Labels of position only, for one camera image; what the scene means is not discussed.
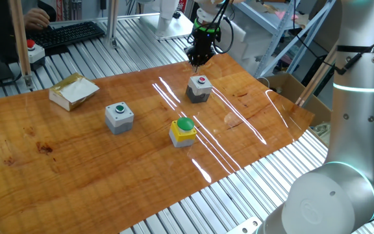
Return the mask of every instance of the person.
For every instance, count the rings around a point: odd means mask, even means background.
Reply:
[[[50,24],[50,16],[43,9],[38,8],[37,0],[21,0],[24,14],[25,30],[43,30]]]

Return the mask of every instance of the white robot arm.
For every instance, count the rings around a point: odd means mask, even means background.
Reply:
[[[374,220],[374,1],[342,4],[329,154],[257,234],[350,234]]]

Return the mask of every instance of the shelf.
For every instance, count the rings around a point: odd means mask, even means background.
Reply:
[[[278,16],[275,14],[270,14],[267,12],[258,12],[256,11],[256,2],[251,1],[248,3],[240,3],[237,5],[237,7],[245,14],[247,14],[252,20],[255,20],[257,23],[259,23],[263,28],[265,28],[268,32],[272,34],[276,34],[278,32],[278,26],[281,22]],[[269,3],[269,5],[281,9],[281,10],[287,10],[288,4],[286,3]],[[285,25],[285,30],[293,29],[293,23],[292,20],[290,20]]]

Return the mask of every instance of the wooden table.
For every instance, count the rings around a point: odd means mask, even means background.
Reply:
[[[0,98],[0,231],[117,233],[299,138],[312,114],[267,89],[228,55],[200,74],[206,103],[184,95],[186,62],[95,80],[68,112],[47,90]],[[113,135],[105,107],[125,101],[134,127]],[[174,148],[171,121],[194,120]]]

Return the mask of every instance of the keyboard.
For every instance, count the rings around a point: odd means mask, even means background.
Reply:
[[[27,34],[27,39],[34,40],[44,49],[56,46],[69,45],[75,42],[104,35],[105,32],[94,22],[84,22],[57,29],[48,29],[42,32]]]

